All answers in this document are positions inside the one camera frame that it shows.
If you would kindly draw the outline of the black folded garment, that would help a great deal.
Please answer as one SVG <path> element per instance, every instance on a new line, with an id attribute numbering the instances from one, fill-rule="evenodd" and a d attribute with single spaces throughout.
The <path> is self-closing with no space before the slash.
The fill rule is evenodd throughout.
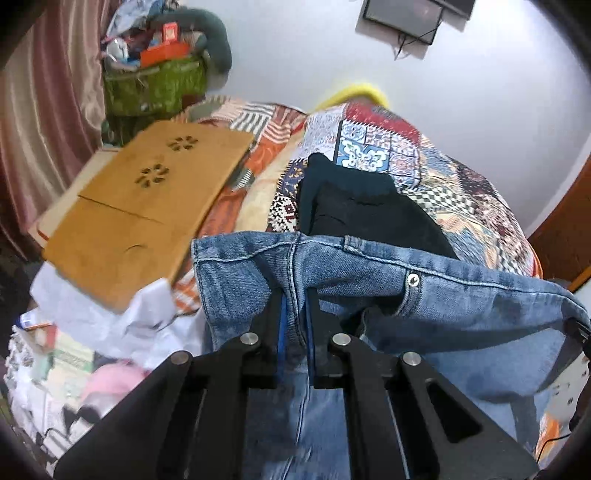
<path id="1" fill-rule="evenodd" d="M 441 227 L 398 193 L 387 174 L 308 157 L 297 193 L 298 230 L 308 236 L 352 236 L 440 256 L 457 257 Z"/>

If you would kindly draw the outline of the orange box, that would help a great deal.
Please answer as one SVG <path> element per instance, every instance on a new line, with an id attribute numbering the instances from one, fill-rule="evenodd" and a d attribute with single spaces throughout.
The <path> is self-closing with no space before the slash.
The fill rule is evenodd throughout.
<path id="1" fill-rule="evenodd" d="M 140 67 L 148 68 L 164 61 L 181 59 L 190 54 L 191 47 L 185 42 L 162 43 L 140 53 Z"/>

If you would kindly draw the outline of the yellow foam tube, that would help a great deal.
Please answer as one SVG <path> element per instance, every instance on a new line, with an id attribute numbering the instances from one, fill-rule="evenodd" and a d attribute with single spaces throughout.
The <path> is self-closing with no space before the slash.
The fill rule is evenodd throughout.
<path id="1" fill-rule="evenodd" d="M 355 83 L 346 86 L 346 88 L 339 90 L 337 93 L 329 97 L 327 100 L 324 100 L 317 107 L 315 107 L 314 111 L 321 111 L 325 110 L 334 106 L 338 106 L 344 104 L 348 101 L 353 99 L 365 99 L 370 103 L 375 105 L 379 105 L 386 109 L 390 108 L 390 102 L 386 94 L 384 94 L 379 88 L 374 86 L 371 83 L 362 82 L 362 83 Z"/>

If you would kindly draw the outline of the wooden lap desk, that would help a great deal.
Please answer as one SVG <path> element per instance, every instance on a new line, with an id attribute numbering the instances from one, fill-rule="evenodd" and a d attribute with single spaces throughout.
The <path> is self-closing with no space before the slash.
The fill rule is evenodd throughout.
<path id="1" fill-rule="evenodd" d="M 254 137 L 157 121 L 78 193 L 43 257 L 116 312 L 148 284 L 174 280 L 188 244 Z"/>

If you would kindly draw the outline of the striped red gold curtain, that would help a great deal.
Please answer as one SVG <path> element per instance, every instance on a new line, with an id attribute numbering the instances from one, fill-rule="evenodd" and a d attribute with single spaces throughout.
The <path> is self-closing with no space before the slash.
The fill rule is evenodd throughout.
<path id="1" fill-rule="evenodd" d="M 29 228 L 101 144 L 100 39 L 117 5 L 1 4 L 1 242 L 24 259 Z"/>

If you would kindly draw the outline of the white crumpled sheet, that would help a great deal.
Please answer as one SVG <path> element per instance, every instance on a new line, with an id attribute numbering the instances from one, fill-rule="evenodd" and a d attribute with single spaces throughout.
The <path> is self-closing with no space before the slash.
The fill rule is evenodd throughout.
<path id="1" fill-rule="evenodd" d="M 179 315 L 163 278 L 139 290 L 121 314 L 95 302 L 48 262 L 35 276 L 30 293 L 61 332 L 103 356 L 153 369 L 176 351 L 204 353 L 204 314 Z"/>

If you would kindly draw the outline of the blue denim jeans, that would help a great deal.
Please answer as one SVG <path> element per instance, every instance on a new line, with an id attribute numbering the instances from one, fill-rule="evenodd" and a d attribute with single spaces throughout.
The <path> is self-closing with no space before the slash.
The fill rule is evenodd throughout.
<path id="1" fill-rule="evenodd" d="M 408 351 L 452 382 L 527 451 L 549 388 L 578 356 L 585 307 L 557 284 L 353 237 L 239 232 L 191 246 L 204 350 L 245 333 L 274 289 L 287 298 L 283 382 L 249 395 L 246 479 L 346 479 L 344 400 L 311 388 L 304 295 L 377 351 Z"/>

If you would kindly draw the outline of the colourful patchwork quilt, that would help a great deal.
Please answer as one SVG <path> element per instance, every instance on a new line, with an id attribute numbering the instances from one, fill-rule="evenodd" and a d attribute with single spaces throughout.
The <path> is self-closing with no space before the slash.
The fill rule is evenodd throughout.
<path id="1" fill-rule="evenodd" d="M 175 121 L 254 136 L 245 161 L 252 186 L 223 189 L 197 232 L 200 237 L 296 231 L 298 184 L 308 155 L 320 152 L 339 166 L 388 175 L 439 224 L 461 260 L 543 275 L 538 255 L 494 185 L 382 106 L 351 100 L 307 115 L 279 104 L 212 96 L 184 109 Z"/>

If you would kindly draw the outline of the grey neck pillow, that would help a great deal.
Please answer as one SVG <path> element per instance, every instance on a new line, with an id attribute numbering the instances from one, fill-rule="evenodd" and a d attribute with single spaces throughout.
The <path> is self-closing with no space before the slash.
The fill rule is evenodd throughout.
<path id="1" fill-rule="evenodd" d="M 153 15 L 147 20 L 147 26 L 158 31 L 168 23 L 176 24 L 178 40 L 190 46 L 191 54 L 205 53 L 216 73 L 229 72 L 232 56 L 228 33 L 215 14 L 204 9 L 178 7 Z"/>

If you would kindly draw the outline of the green fabric storage basket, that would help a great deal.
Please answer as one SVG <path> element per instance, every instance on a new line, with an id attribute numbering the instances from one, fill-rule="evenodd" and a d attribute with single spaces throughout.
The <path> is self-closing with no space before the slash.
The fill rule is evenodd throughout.
<path id="1" fill-rule="evenodd" d="M 175 115 L 185 97 L 206 90 L 206 66 L 201 58 L 169 60 L 135 72 L 105 72 L 104 102 L 107 116 Z"/>

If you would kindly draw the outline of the wooden wardrobe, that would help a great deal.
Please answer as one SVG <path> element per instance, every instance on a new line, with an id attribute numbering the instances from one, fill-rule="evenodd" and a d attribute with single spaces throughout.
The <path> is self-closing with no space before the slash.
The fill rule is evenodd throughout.
<path id="1" fill-rule="evenodd" d="M 575 292 L 590 279 L 590 159 L 529 241 L 547 280 Z"/>

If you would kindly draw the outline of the black wall television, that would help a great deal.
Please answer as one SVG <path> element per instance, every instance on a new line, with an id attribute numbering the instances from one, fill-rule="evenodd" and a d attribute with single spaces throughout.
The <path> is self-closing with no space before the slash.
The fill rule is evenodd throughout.
<path id="1" fill-rule="evenodd" d="M 469 20 L 475 5 L 475 0 L 433 0 L 436 4 Z"/>

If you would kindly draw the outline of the pile of clothes on basket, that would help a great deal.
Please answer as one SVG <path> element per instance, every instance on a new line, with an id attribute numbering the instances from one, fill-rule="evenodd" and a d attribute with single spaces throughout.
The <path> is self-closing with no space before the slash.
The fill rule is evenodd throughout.
<path id="1" fill-rule="evenodd" d="M 156 44 L 150 22 L 178 8 L 178 1 L 122 1 L 100 41 L 103 69 L 110 72 L 138 70 L 140 54 Z"/>

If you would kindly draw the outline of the small black wall screen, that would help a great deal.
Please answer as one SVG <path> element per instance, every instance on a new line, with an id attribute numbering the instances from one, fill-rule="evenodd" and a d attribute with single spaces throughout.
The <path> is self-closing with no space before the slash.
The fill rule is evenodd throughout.
<path id="1" fill-rule="evenodd" d="M 443 7 L 428 0 L 368 0 L 363 18 L 431 45 L 443 17 Z"/>

